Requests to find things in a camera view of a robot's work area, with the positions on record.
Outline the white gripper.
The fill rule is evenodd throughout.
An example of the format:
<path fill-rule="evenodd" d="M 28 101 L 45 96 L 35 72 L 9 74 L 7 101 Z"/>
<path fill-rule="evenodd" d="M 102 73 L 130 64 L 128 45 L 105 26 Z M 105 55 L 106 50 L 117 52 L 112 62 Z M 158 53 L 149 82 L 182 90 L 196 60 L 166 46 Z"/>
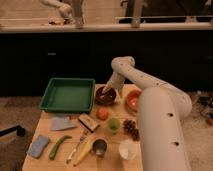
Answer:
<path fill-rule="evenodd" d="M 125 77 L 121 74 L 114 72 L 110 77 L 108 83 L 103 88 L 102 93 L 108 92 L 111 88 L 117 89 L 119 97 L 122 98 L 122 88 L 124 86 Z"/>

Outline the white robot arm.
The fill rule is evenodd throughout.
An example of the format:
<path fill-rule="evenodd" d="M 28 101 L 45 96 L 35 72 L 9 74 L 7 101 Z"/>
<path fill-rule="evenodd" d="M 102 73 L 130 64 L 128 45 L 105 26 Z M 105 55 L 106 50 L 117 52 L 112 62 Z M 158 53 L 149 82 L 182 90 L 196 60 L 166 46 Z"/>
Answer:
<path fill-rule="evenodd" d="M 143 171 L 191 171 L 180 122 L 192 110 L 189 95 L 136 69 L 131 56 L 115 57 L 111 67 L 113 74 L 103 92 L 121 91 L 126 79 L 142 90 L 137 120 Z"/>

